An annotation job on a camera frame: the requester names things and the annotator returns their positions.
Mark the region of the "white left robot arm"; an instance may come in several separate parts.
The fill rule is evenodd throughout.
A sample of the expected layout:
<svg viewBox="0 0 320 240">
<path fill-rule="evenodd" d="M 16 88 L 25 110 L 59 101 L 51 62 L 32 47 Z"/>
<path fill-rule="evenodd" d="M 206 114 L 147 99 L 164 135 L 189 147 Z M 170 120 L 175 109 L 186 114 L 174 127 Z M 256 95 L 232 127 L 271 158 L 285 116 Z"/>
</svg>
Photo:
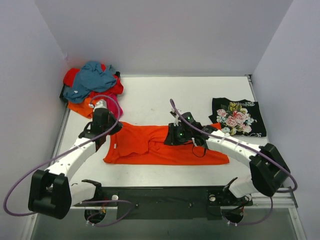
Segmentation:
<svg viewBox="0 0 320 240">
<path fill-rule="evenodd" d="M 61 220 L 72 206 L 83 201 L 98 206 L 103 200 L 100 182 L 83 179 L 70 183 L 70 180 L 106 142 L 107 136 L 119 132 L 122 127 L 106 107 L 96 107 L 92 121 L 78 135 L 73 147 L 47 169 L 33 173 L 28 209 Z"/>
</svg>

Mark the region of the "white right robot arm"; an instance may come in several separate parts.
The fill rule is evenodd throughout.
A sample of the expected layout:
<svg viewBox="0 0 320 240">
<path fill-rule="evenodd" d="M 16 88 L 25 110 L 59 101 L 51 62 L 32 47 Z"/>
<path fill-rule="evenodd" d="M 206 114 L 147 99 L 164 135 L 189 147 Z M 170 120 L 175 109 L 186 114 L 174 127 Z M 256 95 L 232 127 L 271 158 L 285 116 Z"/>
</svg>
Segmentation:
<svg viewBox="0 0 320 240">
<path fill-rule="evenodd" d="M 165 145 L 182 146 L 192 143 L 205 151 L 215 151 L 231 157 L 250 169 L 248 176 L 235 177 L 224 187 L 223 199 L 227 204 L 234 205 L 242 197 L 253 193 L 272 197 L 280 192 L 290 170 L 274 145 L 248 143 L 211 125 L 202 126 L 190 112 L 178 114 L 171 110 L 170 114 L 175 120 L 168 125 Z"/>
</svg>

